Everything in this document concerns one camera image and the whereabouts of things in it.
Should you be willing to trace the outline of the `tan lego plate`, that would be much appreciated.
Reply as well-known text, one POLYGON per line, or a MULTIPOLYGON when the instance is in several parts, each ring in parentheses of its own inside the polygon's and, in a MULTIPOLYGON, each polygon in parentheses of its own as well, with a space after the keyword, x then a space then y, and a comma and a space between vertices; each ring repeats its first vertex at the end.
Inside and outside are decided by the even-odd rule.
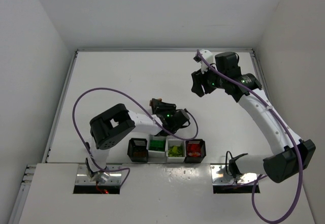
POLYGON ((143 157, 146 157, 146 152, 145 152, 145 151, 134 152, 133 157, 136 157, 136 158, 143 158, 143 157))
POLYGON ((158 103, 162 102, 162 98, 158 98, 158 99, 154 99, 152 98, 150 101, 149 101, 149 106, 154 106, 154 105, 157 105, 158 103))

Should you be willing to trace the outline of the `lime curved lego brick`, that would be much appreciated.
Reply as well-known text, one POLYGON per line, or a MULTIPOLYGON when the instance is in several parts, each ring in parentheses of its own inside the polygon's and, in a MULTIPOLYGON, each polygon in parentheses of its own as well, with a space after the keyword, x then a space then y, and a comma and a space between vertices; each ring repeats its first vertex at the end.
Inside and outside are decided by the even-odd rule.
POLYGON ((182 151, 181 147, 179 146, 173 146, 169 150, 170 155, 176 155, 178 151, 182 151))

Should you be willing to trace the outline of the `long green lego brick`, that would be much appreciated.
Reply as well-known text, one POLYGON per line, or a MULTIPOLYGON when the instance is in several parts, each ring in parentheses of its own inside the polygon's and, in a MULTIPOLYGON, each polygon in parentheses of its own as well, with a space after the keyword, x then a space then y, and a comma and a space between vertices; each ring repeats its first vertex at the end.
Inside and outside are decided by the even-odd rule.
POLYGON ((150 150, 161 150, 164 149, 165 146, 165 142, 161 141, 161 140, 151 140, 150 141, 150 145, 149 145, 149 149, 150 150))

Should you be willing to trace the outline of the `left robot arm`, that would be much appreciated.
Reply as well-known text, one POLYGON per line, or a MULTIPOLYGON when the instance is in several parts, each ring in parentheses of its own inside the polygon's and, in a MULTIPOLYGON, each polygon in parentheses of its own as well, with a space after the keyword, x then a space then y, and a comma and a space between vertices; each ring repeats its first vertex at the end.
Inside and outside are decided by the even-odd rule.
POLYGON ((151 99, 149 106, 151 116, 133 112, 120 103, 90 121, 91 155, 86 158, 86 165, 91 177, 106 168, 110 149, 129 133, 165 137, 190 124, 188 114, 183 109, 177 109, 175 104, 151 99))

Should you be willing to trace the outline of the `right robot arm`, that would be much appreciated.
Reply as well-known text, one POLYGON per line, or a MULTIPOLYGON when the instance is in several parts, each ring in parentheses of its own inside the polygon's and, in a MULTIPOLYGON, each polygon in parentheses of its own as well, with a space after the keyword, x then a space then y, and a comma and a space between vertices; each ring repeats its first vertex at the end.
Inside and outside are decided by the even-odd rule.
POLYGON ((242 74, 237 53, 213 55, 202 49, 193 59, 201 68, 191 75, 191 91, 202 97, 216 89, 224 90, 251 116, 271 148, 270 156, 243 153, 230 159, 227 170, 232 177, 256 173, 281 183, 308 167, 315 144, 303 140, 283 121, 255 75, 242 74))

